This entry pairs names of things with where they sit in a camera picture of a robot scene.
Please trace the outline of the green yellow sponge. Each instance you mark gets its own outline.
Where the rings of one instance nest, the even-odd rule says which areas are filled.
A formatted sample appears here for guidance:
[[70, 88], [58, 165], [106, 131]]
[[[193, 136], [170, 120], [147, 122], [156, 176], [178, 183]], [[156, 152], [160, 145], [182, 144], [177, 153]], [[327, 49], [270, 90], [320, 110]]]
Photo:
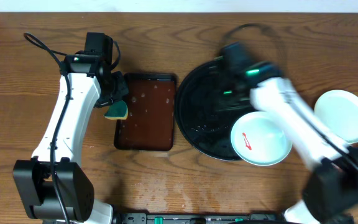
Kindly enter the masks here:
[[104, 117], [110, 120], [125, 120], [128, 117], [128, 107], [125, 101], [117, 101], [109, 106]]

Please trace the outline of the light green plate front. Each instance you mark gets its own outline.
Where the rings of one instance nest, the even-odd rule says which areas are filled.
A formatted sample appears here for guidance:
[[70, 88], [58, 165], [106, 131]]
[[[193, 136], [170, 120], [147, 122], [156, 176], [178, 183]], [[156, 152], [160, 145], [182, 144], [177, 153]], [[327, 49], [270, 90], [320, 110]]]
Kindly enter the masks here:
[[241, 116], [231, 129], [230, 140], [236, 154], [256, 166], [272, 166], [284, 160], [292, 149], [271, 116], [256, 111]]

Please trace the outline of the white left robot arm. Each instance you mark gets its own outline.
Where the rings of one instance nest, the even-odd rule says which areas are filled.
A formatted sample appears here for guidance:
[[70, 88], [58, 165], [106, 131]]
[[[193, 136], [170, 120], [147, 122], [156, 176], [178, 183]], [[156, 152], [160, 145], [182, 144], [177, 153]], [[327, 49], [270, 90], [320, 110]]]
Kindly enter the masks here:
[[29, 160], [16, 161], [13, 179], [31, 219], [66, 223], [112, 223], [113, 207], [96, 200], [81, 169], [81, 151], [93, 108], [111, 105], [120, 72], [102, 55], [67, 55], [60, 90], [45, 134]]

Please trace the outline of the light green plate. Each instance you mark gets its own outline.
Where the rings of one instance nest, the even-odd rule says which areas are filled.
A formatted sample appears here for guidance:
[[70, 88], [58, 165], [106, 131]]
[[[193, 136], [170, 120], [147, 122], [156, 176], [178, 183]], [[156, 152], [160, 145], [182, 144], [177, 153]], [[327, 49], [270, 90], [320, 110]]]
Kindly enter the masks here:
[[292, 149], [271, 116], [256, 111], [241, 116], [231, 129], [230, 140], [236, 154], [256, 166], [272, 166], [284, 160]]
[[314, 105], [315, 115], [349, 144], [358, 142], [358, 96], [345, 90], [323, 93]]

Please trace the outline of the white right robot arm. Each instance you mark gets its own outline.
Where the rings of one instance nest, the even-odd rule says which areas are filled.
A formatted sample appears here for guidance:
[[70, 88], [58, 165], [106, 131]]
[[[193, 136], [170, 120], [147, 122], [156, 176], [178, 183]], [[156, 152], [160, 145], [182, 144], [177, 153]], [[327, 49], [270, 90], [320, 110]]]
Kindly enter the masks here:
[[224, 93], [218, 107], [226, 109], [244, 95], [273, 119], [294, 144], [311, 175], [302, 199], [286, 209], [288, 223], [327, 223], [358, 205], [358, 146], [334, 134], [312, 112], [283, 72], [270, 62], [225, 65]]

